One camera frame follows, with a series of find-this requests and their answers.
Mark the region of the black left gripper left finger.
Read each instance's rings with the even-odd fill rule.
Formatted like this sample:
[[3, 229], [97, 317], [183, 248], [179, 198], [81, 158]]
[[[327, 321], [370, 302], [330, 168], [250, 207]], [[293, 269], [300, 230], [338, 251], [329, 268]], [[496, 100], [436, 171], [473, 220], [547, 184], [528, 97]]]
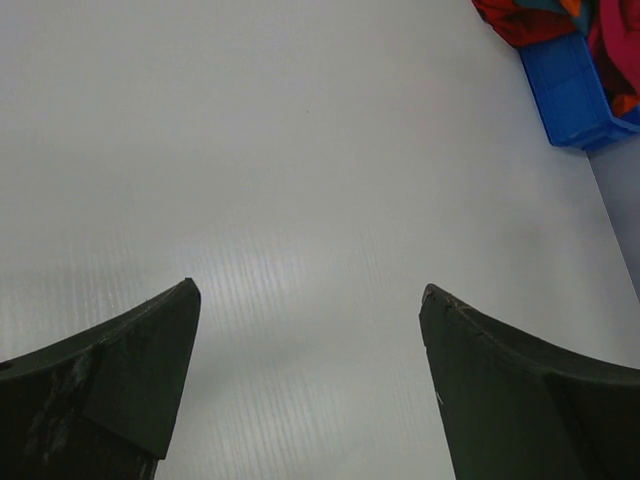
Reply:
[[201, 311], [186, 278], [1, 364], [4, 479], [152, 479], [167, 456]]

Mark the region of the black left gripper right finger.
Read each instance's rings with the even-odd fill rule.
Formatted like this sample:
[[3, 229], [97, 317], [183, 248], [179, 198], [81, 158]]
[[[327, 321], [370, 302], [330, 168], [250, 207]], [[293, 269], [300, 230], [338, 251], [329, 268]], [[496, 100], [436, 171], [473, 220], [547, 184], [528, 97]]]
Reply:
[[456, 478], [638, 478], [638, 370], [551, 344], [434, 284], [419, 322]]

